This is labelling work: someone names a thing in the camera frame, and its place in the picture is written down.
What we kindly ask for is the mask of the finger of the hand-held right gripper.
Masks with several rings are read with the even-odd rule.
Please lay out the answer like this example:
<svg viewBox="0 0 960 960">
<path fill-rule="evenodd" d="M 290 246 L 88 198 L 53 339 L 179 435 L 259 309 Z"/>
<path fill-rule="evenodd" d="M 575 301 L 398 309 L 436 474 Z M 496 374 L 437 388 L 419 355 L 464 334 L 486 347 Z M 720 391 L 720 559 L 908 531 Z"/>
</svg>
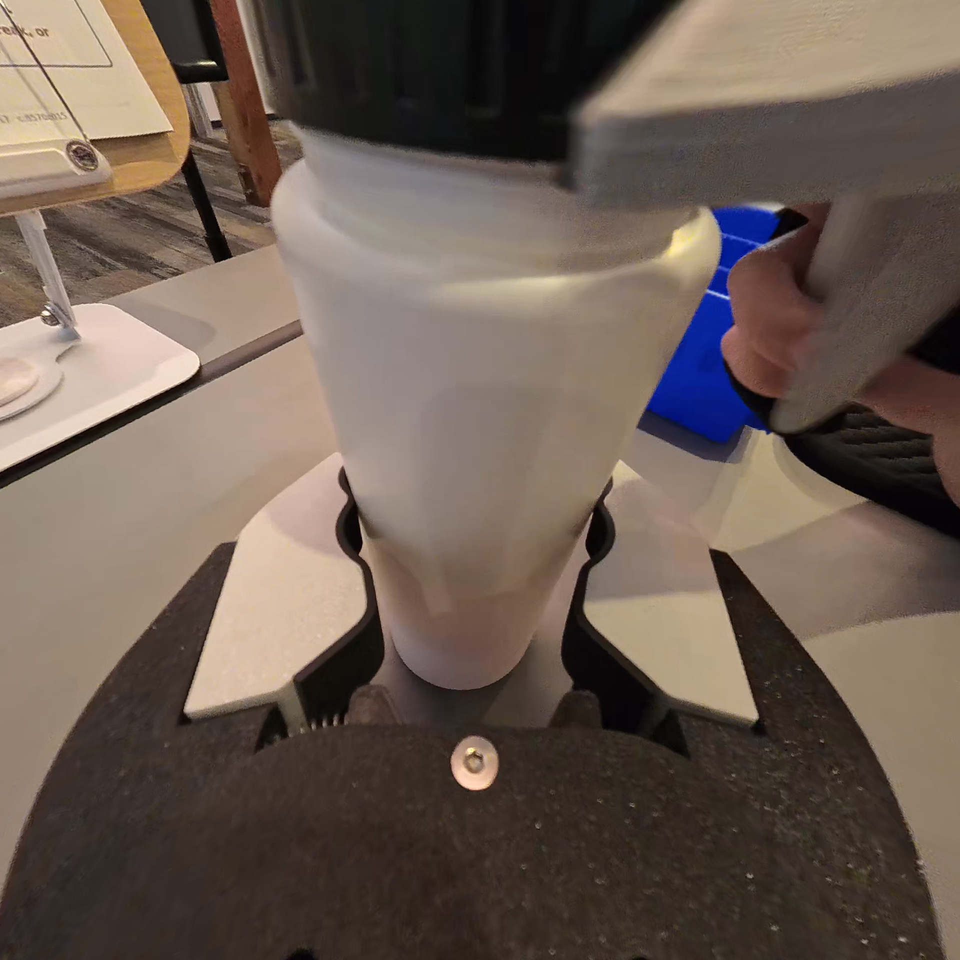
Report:
<svg viewBox="0 0 960 960">
<path fill-rule="evenodd" d="M 955 190 L 959 3 L 679 2 L 570 120 L 597 207 Z"/>
</svg>

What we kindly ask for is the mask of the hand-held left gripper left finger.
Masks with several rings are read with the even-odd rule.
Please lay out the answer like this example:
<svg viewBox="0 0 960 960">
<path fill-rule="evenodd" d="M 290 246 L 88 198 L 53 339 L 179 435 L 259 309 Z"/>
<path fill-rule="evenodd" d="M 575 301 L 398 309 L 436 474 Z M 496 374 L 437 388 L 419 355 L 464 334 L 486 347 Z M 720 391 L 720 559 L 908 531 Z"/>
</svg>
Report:
<svg viewBox="0 0 960 960">
<path fill-rule="evenodd" d="M 289 733 L 337 725 L 385 645 L 340 454 L 239 534 L 184 703 L 191 721 L 275 707 Z"/>
</svg>

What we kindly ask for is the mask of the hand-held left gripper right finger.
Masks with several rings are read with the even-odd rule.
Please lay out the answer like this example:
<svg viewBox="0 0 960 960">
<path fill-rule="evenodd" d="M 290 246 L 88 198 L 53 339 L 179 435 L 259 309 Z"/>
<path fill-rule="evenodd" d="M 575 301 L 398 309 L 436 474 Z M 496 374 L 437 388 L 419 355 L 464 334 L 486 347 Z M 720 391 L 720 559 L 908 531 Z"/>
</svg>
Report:
<svg viewBox="0 0 960 960">
<path fill-rule="evenodd" d="M 760 720 L 708 542 L 618 462 L 584 540 L 560 654 L 606 728 L 652 734 L 671 713 L 750 729 Z"/>
</svg>

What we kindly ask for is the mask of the blue plastic bin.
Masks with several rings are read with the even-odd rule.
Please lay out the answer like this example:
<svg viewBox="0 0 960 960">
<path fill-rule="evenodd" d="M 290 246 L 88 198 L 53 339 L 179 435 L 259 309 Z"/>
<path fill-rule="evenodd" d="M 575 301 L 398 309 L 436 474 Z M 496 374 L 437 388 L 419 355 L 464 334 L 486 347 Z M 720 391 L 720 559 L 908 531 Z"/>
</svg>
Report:
<svg viewBox="0 0 960 960">
<path fill-rule="evenodd" d="M 708 441 L 726 444 L 744 427 L 766 430 L 761 403 L 746 403 L 729 377 L 721 351 L 733 325 L 729 273 L 782 229 L 786 209 L 771 205 L 716 207 L 719 264 L 660 379 L 647 411 Z"/>
</svg>

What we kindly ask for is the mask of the white plastic bottle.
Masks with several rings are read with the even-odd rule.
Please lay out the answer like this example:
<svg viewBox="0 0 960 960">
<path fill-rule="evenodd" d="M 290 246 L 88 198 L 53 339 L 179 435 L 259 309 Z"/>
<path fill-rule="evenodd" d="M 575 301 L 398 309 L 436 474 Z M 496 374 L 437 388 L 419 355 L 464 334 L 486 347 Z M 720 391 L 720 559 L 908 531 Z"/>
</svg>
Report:
<svg viewBox="0 0 960 960">
<path fill-rule="evenodd" d="M 524 656 L 718 265 L 704 207 L 294 126 L 271 219 L 383 624 L 426 682 Z"/>
</svg>

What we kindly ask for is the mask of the black bottle lid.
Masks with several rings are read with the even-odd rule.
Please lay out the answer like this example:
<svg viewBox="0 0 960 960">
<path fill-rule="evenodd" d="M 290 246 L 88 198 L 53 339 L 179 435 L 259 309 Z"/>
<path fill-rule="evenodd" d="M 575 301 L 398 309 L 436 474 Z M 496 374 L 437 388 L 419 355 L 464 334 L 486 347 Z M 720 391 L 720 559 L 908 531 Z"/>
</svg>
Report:
<svg viewBox="0 0 960 960">
<path fill-rule="evenodd" d="M 270 102 L 379 146 L 560 162 L 570 113 L 669 1 L 262 1 Z"/>
</svg>

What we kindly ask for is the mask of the black mesh wrist rest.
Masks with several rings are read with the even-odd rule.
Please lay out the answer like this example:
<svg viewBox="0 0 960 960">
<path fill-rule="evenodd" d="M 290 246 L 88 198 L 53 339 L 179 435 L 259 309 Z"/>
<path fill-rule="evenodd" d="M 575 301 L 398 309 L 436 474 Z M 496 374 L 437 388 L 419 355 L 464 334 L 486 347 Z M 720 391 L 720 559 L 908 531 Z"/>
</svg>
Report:
<svg viewBox="0 0 960 960">
<path fill-rule="evenodd" d="M 929 435 L 850 404 L 784 442 L 799 462 L 830 483 L 959 539 L 959 508 L 934 462 Z"/>
</svg>

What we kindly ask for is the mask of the instruction board on white stand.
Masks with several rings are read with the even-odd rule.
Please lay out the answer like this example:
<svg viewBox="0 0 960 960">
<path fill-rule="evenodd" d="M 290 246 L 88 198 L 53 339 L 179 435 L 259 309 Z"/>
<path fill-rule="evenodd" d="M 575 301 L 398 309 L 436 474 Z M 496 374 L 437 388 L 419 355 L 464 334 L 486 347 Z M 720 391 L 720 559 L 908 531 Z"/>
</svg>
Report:
<svg viewBox="0 0 960 960">
<path fill-rule="evenodd" d="M 16 222 L 44 295 L 37 317 L 1 331 L 1 470 L 6 473 L 193 378 L 191 349 L 118 307 L 74 306 L 44 210 L 161 186 L 186 159 L 189 122 L 172 67 L 139 2 L 102 2 L 172 130 L 1 145 L 1 214 Z"/>
</svg>

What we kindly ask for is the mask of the printed instruction sheet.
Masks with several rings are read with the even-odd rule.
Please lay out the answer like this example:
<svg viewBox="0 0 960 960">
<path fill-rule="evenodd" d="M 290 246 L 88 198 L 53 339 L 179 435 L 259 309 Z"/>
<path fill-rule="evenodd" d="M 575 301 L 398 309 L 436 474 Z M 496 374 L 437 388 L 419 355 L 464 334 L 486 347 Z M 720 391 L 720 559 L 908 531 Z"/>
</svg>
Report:
<svg viewBox="0 0 960 960">
<path fill-rule="evenodd" d="M 2 147 L 171 131 L 102 2 L 2 2 Z"/>
</svg>

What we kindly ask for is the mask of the wooden post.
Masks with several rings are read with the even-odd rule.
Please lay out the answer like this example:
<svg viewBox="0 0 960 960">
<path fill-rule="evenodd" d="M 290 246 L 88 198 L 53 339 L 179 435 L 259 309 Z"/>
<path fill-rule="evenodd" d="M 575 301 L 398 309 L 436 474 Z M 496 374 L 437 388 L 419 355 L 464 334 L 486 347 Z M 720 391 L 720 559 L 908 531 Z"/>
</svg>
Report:
<svg viewBox="0 0 960 960">
<path fill-rule="evenodd" d="M 211 84 L 227 146 L 246 202 L 267 209 L 282 176 L 282 164 L 241 12 L 235 1 L 211 1 L 209 6 L 227 74 L 226 80 Z"/>
</svg>

